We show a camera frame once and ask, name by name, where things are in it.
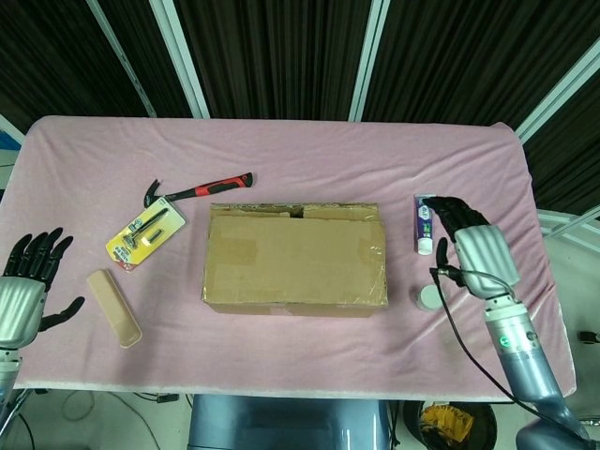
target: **toothpaste tube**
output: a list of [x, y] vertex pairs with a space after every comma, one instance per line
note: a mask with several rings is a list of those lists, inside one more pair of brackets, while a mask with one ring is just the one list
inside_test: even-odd
[[419, 255], [433, 253], [433, 212], [423, 203], [423, 199], [435, 197], [433, 194], [419, 194], [414, 196], [415, 221], [415, 246]]

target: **black bucket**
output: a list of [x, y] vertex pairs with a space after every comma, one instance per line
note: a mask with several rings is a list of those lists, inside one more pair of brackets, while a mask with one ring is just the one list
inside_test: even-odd
[[[448, 450], [445, 444], [427, 442], [427, 438], [421, 433], [421, 412], [424, 401], [405, 401], [403, 407], [404, 425], [415, 439], [429, 450]], [[496, 445], [498, 427], [494, 411], [487, 403], [461, 403], [450, 402], [451, 406], [459, 408], [474, 417], [469, 437], [459, 447], [461, 450], [492, 450]]]

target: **yellow object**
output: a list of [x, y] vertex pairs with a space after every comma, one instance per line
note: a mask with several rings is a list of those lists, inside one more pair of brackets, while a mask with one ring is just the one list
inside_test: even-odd
[[462, 443], [473, 426], [473, 416], [450, 405], [425, 408], [422, 427], [435, 427], [444, 437]]
[[[154, 217], [156, 220], [143, 229]], [[106, 251], [121, 268], [131, 272], [185, 224], [183, 216], [161, 197], [113, 237]]]

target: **hammer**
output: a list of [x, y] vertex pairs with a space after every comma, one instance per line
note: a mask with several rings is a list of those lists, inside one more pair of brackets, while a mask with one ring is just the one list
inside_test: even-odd
[[217, 194], [229, 189], [249, 188], [252, 186], [252, 182], [252, 172], [248, 172], [233, 178], [213, 181], [212, 183], [196, 186], [192, 189], [175, 192], [174, 194], [156, 195], [160, 183], [158, 180], [154, 180], [154, 183], [146, 190], [146, 195], [143, 196], [143, 207], [147, 208], [160, 197], [164, 197], [168, 202], [174, 202], [176, 200], [189, 199], [191, 197], [203, 197], [205, 195]]

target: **cardboard box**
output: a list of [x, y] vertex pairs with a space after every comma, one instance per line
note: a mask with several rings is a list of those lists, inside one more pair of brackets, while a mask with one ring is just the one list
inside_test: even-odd
[[212, 205], [202, 299], [243, 314], [367, 317], [386, 307], [377, 205]]

